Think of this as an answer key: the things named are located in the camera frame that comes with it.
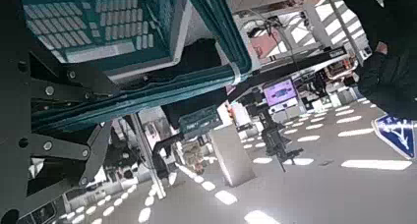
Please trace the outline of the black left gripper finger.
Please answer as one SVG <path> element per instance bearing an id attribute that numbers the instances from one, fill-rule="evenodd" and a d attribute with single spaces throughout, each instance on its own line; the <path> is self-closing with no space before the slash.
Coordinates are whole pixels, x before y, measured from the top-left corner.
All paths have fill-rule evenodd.
<path id="1" fill-rule="evenodd" d="M 92 182 L 104 162 L 110 132 L 111 123 L 105 122 L 58 138 L 30 134 L 30 158 L 41 158 L 43 167 L 29 179 L 29 187 L 50 187 L 63 180 L 79 187 Z"/>
<path id="2" fill-rule="evenodd" d="M 136 54 L 128 53 L 83 63 L 60 63 L 46 50 L 32 50 L 30 100 L 34 102 L 92 102 L 122 92 L 116 76 L 129 65 L 138 65 Z"/>

